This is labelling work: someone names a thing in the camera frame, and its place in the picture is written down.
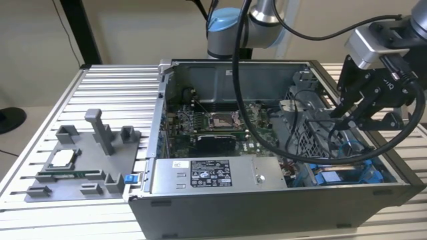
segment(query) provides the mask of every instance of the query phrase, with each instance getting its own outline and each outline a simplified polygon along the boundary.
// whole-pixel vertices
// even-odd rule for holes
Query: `metal frame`
[[[82,0],[60,0],[73,38],[85,64],[102,64]]]

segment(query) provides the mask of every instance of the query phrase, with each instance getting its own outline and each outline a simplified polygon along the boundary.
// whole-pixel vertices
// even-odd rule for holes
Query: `beige wall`
[[[77,69],[50,0],[0,0],[0,107],[53,105]]]
[[[325,36],[353,23],[388,14],[406,15],[417,0],[289,0],[298,1],[293,28],[309,36]],[[349,33],[325,41],[290,37],[284,58],[340,63],[346,55]]]

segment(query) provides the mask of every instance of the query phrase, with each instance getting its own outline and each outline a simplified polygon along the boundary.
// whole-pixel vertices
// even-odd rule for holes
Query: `circuit board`
[[[256,103],[246,104],[245,110],[258,135],[276,145],[266,110]],[[172,158],[274,156],[250,135],[238,111],[194,111],[184,105],[168,113],[168,125]]]

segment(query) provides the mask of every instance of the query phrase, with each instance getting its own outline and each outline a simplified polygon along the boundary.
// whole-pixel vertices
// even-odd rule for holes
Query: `aluminum extrusion table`
[[[322,65],[334,80],[341,64]],[[41,170],[57,143],[60,125],[89,131],[84,115],[89,108],[102,110],[102,121],[112,130],[132,125],[141,131],[134,172],[145,167],[145,154],[157,96],[157,66],[93,65],[80,70],[32,140],[0,183],[0,239],[145,239],[124,199],[24,202],[25,190]],[[397,132],[381,132],[389,140]],[[427,183],[427,130],[418,125],[394,148],[416,175]],[[125,193],[137,186],[126,185]],[[384,208],[356,229],[333,229],[224,239],[427,239],[427,190],[402,206]]]

